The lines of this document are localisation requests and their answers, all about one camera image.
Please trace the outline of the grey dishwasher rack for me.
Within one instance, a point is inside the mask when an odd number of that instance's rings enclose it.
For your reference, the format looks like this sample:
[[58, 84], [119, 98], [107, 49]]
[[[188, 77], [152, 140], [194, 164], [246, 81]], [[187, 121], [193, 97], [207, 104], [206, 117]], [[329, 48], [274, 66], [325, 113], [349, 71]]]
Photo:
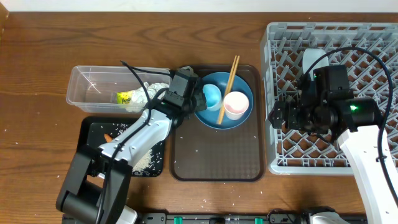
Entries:
[[[261, 40], [261, 73], [265, 110], [277, 100], [299, 100], [296, 81], [303, 75], [306, 49], [329, 52], [341, 47], [359, 47], [377, 55], [390, 70], [397, 87], [397, 24], [272, 22]], [[382, 67], [357, 51], [332, 54], [330, 65], [348, 69], [355, 96], [370, 96], [385, 111], [388, 84]], [[352, 175], [351, 167], [337, 144], [288, 129], [274, 129], [265, 122], [267, 166], [275, 175]]]

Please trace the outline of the orange carrot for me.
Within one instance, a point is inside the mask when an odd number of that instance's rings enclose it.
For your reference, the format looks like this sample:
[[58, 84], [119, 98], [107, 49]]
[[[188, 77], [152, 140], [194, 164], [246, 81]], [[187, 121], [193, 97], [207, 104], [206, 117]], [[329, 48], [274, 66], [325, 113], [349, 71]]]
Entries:
[[112, 137], [108, 134], [104, 134], [104, 138], [105, 138], [106, 142], [111, 142], [113, 140]]

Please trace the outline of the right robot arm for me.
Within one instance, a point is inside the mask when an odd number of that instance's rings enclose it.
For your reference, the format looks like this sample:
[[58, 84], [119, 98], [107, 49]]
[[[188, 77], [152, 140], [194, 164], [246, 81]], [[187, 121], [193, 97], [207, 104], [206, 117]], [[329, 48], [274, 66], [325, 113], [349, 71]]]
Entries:
[[330, 134], [353, 170], [368, 223], [397, 223], [397, 169], [382, 131], [382, 114], [370, 97], [356, 98], [344, 65], [326, 66], [305, 74], [298, 102], [276, 101], [268, 115], [273, 128]]

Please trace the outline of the black tray bin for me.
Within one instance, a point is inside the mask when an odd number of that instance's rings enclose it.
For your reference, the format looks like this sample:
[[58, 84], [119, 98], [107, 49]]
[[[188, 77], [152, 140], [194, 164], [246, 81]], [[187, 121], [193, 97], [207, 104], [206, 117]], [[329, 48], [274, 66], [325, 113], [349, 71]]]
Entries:
[[[129, 128], [137, 119], [122, 117], [86, 117], [80, 128], [78, 147], [89, 145], [98, 148]], [[157, 177], [163, 170], [165, 141], [153, 146], [133, 167], [133, 177]]]

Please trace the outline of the dark blue plate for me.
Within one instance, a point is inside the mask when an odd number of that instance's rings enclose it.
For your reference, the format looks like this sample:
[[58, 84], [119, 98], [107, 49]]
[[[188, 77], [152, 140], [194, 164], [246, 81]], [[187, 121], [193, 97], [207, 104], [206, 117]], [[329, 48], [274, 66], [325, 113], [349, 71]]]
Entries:
[[[217, 86], [220, 89], [222, 96], [224, 96], [224, 91], [226, 89], [228, 78], [229, 78], [229, 72], [215, 72], [205, 76], [204, 78], [202, 78], [202, 80], [204, 84], [213, 84]], [[217, 124], [216, 121], [218, 119], [219, 110], [199, 111], [195, 113], [196, 117], [203, 124], [214, 129], [232, 129], [243, 124], [245, 120], [248, 119], [254, 106], [253, 93], [249, 85], [246, 83], [246, 81], [237, 75], [235, 76], [232, 90], [244, 93], [248, 97], [249, 106], [248, 109], [243, 113], [243, 116], [241, 118], [237, 120], [232, 120], [229, 119], [225, 114], [223, 122], [221, 124]]]

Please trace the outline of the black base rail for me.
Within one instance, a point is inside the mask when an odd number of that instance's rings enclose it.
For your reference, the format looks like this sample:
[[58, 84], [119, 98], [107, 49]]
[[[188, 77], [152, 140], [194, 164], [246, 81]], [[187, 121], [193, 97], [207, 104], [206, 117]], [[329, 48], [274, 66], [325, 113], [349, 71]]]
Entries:
[[238, 224], [238, 223], [307, 223], [305, 213], [288, 214], [281, 209], [274, 209], [267, 215], [198, 215], [198, 214], [166, 214], [166, 213], [138, 213], [134, 224]]

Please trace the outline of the clear plastic bin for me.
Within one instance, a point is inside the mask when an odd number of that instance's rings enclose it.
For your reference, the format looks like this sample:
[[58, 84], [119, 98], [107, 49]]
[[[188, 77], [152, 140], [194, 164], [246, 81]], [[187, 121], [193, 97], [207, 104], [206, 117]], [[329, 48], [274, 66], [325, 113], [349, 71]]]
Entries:
[[72, 69], [68, 84], [66, 101], [87, 113], [141, 114], [127, 112], [127, 105], [117, 104], [116, 93], [136, 90], [143, 83], [167, 83], [167, 68], [143, 67], [136, 70], [137, 76], [125, 66], [85, 66], [79, 65]]

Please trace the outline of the white paper napkin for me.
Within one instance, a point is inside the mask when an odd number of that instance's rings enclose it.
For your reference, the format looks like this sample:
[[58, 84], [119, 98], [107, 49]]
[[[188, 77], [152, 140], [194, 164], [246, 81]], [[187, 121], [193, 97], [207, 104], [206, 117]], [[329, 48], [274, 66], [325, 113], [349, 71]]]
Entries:
[[[149, 98], [153, 99], [153, 97], [159, 90], [161, 90], [162, 88], [168, 88], [169, 84], [153, 83], [150, 85], [147, 82], [144, 82], [144, 86], [146, 87], [146, 90], [149, 94]], [[129, 97], [129, 102], [128, 102], [126, 110], [127, 110], [127, 112], [130, 112], [130, 113], [138, 113], [145, 107], [147, 102], [148, 102], [148, 100], [147, 100], [146, 94], [143, 90], [143, 87], [140, 87], [140, 88], [132, 91], [132, 94]]]

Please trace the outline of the pink cup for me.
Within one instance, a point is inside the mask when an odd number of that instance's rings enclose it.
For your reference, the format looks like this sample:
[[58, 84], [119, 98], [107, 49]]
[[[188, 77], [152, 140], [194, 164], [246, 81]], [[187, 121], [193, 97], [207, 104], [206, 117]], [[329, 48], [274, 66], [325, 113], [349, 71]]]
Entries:
[[238, 120], [249, 108], [249, 99], [244, 93], [232, 91], [225, 96], [223, 106], [229, 119]]

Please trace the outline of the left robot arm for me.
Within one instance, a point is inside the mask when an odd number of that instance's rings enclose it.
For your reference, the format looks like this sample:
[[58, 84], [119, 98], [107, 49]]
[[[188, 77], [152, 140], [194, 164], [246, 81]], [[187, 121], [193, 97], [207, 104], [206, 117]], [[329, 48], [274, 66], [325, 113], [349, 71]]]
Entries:
[[176, 69], [168, 88], [150, 99], [141, 117], [97, 148], [76, 150], [56, 201], [56, 209], [79, 223], [135, 223], [126, 205], [133, 167], [192, 113], [206, 109], [201, 78], [186, 66]]

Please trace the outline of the light blue cup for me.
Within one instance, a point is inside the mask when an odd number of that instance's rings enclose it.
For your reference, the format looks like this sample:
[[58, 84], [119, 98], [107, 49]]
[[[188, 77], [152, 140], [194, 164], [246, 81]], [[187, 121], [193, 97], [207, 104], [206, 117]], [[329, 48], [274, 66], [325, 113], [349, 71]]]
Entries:
[[217, 111], [221, 107], [222, 95], [220, 89], [213, 84], [203, 86], [208, 111]]

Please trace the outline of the brown plastic serving tray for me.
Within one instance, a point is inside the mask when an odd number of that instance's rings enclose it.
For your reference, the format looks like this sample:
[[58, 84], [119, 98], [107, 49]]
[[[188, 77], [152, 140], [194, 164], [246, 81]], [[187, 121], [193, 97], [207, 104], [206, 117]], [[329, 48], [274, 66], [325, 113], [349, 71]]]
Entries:
[[173, 131], [170, 171], [182, 181], [254, 182], [265, 171], [260, 75], [252, 65], [240, 65], [236, 79], [253, 93], [252, 109], [240, 125], [215, 129], [196, 115]]

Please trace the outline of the green yellow snack wrapper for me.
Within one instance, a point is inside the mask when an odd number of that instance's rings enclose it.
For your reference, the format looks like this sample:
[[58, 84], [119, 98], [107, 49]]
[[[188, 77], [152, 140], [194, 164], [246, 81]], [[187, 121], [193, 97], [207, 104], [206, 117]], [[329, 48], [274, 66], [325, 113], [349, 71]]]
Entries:
[[116, 93], [116, 102], [117, 104], [124, 104], [128, 105], [131, 101], [131, 98], [134, 94], [134, 91], [123, 91], [123, 92], [117, 92]]

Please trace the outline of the spilled white rice pile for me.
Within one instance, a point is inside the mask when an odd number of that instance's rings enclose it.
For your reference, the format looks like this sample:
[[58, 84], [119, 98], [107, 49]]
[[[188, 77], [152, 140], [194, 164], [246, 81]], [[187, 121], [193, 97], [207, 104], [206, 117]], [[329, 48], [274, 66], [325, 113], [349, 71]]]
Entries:
[[[130, 124], [113, 123], [109, 135], [112, 138], [122, 134]], [[165, 142], [161, 141], [152, 147], [133, 167], [133, 177], [157, 177], [163, 170]]]

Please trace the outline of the light blue bowl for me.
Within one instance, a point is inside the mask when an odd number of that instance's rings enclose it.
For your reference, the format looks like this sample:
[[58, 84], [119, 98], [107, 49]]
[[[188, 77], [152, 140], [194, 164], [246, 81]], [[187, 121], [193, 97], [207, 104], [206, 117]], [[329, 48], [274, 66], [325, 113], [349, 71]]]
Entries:
[[[303, 73], [306, 73], [307, 70], [310, 68], [310, 66], [318, 60], [322, 55], [325, 55], [326, 52], [323, 49], [306, 49], [303, 53], [303, 59], [302, 59], [302, 70]], [[314, 80], [313, 76], [313, 71], [314, 69], [317, 68], [322, 68], [329, 66], [329, 61], [328, 58], [325, 57], [321, 59], [310, 71], [309, 71], [309, 77], [310, 80]]]

